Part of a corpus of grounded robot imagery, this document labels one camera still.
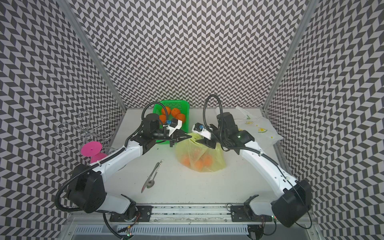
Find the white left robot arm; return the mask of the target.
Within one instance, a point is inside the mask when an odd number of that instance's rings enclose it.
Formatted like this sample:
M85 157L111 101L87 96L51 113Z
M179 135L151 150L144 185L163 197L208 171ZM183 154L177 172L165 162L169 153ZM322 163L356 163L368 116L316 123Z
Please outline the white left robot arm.
M57 209L63 212L126 213L133 201L123 195L108 193L105 183L129 162L147 153L156 142L167 141L173 146L189 139L190 135L181 129L182 125L181 120L171 119L161 126L157 114L143 117L140 127L121 148L96 163L79 165L74 169L71 178L55 196Z

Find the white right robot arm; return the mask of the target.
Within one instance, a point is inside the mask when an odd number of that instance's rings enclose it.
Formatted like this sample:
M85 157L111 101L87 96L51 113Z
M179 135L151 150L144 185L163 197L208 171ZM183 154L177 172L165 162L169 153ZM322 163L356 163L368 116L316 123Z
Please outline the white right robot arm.
M264 153L256 139L246 130L239 130L229 112L217 115L219 125L194 124L193 133L202 136L203 145L217 144L235 151L248 161L270 186L271 196L262 200L258 195L247 199L245 206L257 216L274 216L285 227L293 226L312 207L312 187L308 181L298 181Z

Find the yellow-green plastic bag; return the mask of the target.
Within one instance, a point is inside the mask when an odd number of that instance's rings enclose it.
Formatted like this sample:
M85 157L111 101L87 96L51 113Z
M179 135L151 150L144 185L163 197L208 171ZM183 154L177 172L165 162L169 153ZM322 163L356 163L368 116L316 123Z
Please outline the yellow-green plastic bag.
M196 142L196 140L203 139L202 136L196 133L191 133L191 135L192 138L176 144L176 158L180 163L183 158L188 157L191 162L191 167L189 169L199 172L195 169L194 163L198 160L203 161L203 157L206 155L211 155L213 157L212 166L204 166L202 171L199 173L217 172L227 167L226 161L224 159L224 151L219 143L217 143L215 149L211 149Z

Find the white printed plastic bag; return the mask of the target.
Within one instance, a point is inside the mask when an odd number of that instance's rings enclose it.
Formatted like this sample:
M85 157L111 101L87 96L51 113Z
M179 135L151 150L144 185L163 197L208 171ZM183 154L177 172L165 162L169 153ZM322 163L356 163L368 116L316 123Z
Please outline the white printed plastic bag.
M239 106L235 108L232 115L238 129L249 132L263 149L283 140L267 118L256 116Z

